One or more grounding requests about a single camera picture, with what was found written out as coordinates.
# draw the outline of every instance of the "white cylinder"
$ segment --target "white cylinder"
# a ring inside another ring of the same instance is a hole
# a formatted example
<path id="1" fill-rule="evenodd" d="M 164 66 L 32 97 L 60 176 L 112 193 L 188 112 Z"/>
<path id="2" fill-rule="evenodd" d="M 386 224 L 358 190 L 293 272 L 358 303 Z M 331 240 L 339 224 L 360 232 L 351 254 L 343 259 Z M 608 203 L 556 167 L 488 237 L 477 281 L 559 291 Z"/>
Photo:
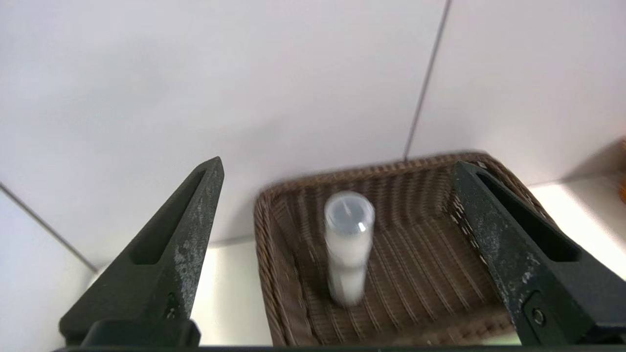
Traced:
<path id="1" fill-rule="evenodd" d="M 361 194 L 339 192 L 326 202 L 324 216 L 331 297 L 342 306 L 353 306 L 365 288 L 374 206 Z"/>

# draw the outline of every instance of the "wicker basket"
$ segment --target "wicker basket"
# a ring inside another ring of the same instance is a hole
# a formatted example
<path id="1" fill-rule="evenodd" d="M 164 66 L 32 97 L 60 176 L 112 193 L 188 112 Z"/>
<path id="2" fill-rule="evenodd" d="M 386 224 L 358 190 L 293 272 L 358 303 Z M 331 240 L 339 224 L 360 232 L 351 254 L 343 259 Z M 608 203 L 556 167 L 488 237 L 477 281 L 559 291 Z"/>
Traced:
<path id="1" fill-rule="evenodd" d="M 261 193 L 257 255 L 275 346 L 473 344 L 514 331 L 451 188 L 458 160 L 486 168 L 547 217 L 484 153 L 327 173 Z M 359 192 L 376 208 L 365 296 L 350 309 L 332 302 L 326 283 L 324 204 L 340 190 Z"/>

